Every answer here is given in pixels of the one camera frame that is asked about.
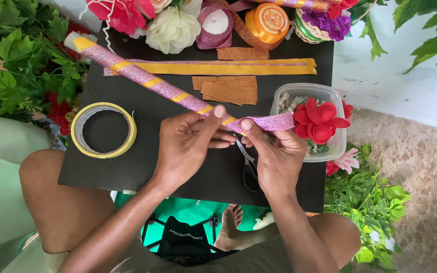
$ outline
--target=foot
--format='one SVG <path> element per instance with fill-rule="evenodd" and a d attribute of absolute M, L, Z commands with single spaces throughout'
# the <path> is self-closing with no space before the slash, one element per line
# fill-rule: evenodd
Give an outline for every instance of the foot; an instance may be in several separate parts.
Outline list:
<path fill-rule="evenodd" d="M 242 209 L 240 205 L 229 204 L 222 212 L 222 228 L 214 246 L 223 251 L 238 249 L 237 238 L 241 231 L 237 229 L 242 223 Z"/>

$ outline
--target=tile floor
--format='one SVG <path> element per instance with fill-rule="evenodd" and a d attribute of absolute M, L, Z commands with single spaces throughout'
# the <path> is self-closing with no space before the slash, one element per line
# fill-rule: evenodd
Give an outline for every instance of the tile floor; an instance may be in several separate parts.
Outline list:
<path fill-rule="evenodd" d="M 397 223 L 398 273 L 437 272 L 437 128 L 370 110 L 354 112 L 347 139 L 369 143 L 381 176 L 411 194 Z"/>

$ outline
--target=black tabletop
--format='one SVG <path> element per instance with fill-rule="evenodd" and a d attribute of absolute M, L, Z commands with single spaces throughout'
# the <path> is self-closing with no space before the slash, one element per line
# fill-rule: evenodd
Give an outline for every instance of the black tabletop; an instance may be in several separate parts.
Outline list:
<path fill-rule="evenodd" d="M 216 60 L 216 50 L 199 50 L 196 45 L 185 48 L 179 54 L 163 54 L 150 48 L 145 39 L 132 39 L 126 34 L 109 30 L 109 40 L 114 51 L 129 59 L 150 61 L 170 60 Z M 98 44 L 106 45 L 105 35 L 100 33 Z M 233 32 L 232 46 L 248 47 Z M 315 83 L 331 86 L 333 67 L 333 42 L 311 45 L 301 41 L 295 34 L 270 51 L 270 59 L 314 58 L 318 75 L 268 75 L 257 76 L 257 105 L 238 106 L 223 103 L 227 112 L 236 118 L 267 116 L 271 109 L 273 94 L 283 84 Z M 112 102 L 128 113 L 134 111 L 137 137 L 124 154 L 107 159 L 92 158 L 81 153 L 70 141 L 58 184 L 109 190 L 138 190 L 155 170 L 159 128 L 163 119 L 187 111 L 182 106 L 167 100 L 152 91 L 122 76 L 103 76 L 103 67 L 92 63 L 83 90 L 80 108 L 95 102 Z M 195 95 L 191 76 L 160 75 L 162 79 Z M 98 152 L 110 152 L 118 148 L 128 133 L 122 115 L 104 111 L 92 116 L 84 126 L 83 135 L 88 145 Z M 254 148 L 248 153 L 257 158 Z M 226 149 L 209 149 L 199 171 L 173 193 L 175 197 L 230 202 L 268 207 L 262 192 L 252 193 L 241 182 L 244 157 L 236 145 Z M 305 163 L 296 188 L 298 202 L 308 212 L 323 212 L 323 197 L 326 163 Z"/>

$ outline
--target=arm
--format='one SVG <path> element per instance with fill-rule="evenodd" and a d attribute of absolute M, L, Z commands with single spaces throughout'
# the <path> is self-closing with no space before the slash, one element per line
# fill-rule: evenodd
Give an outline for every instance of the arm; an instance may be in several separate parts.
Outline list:
<path fill-rule="evenodd" d="M 277 139 L 270 144 L 252 121 L 243 120 L 241 125 L 248 136 L 242 142 L 254 145 L 259 154 L 259 185 L 271 205 L 294 271 L 338 272 L 335 259 L 310 226 L 296 197 L 306 143 L 287 130 L 274 132 Z"/>
<path fill-rule="evenodd" d="M 235 141 L 234 136 L 217 132 L 225 108 L 219 105 L 212 111 L 213 115 L 205 120 L 189 112 L 161 123 L 153 177 L 116 214 L 84 238 L 58 272 L 110 272 L 117 265 L 155 208 L 197 172 L 207 148 L 225 148 Z"/>

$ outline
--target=green mat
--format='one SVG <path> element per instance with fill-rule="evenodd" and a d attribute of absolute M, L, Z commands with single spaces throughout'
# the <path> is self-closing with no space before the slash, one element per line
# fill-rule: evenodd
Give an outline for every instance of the green mat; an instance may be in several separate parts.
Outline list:
<path fill-rule="evenodd" d="M 118 192 L 116 196 L 116 208 L 120 208 L 125 202 L 127 202 L 132 195 L 123 194 L 122 192 Z M 219 203 L 212 201 L 200 201 L 197 204 L 198 200 L 193 199 L 184 199 L 184 198 L 175 198 L 169 197 L 169 199 L 165 199 L 161 204 L 156 208 L 155 213 L 156 217 L 166 222 L 169 216 L 175 217 L 180 222 L 185 222 L 189 225 L 196 224 L 203 220 L 206 220 L 210 217 L 210 215 L 216 215 L 219 218 L 219 224 L 217 227 L 217 235 L 219 234 L 220 228 L 222 226 L 222 211 L 227 207 L 227 203 Z M 242 206 L 243 214 L 242 214 L 242 224 L 239 226 L 239 230 L 249 231 L 252 230 L 256 221 L 255 219 L 264 216 L 266 213 L 270 212 L 270 208 L 264 207 L 256 207 L 256 206 Z M 207 233 L 207 238 L 209 244 L 212 243 L 212 227 L 206 224 L 205 232 Z M 148 231 L 146 233 L 146 238 L 144 245 L 153 243 L 159 239 L 161 239 L 161 235 L 163 234 L 163 226 L 160 224 L 149 225 Z"/>

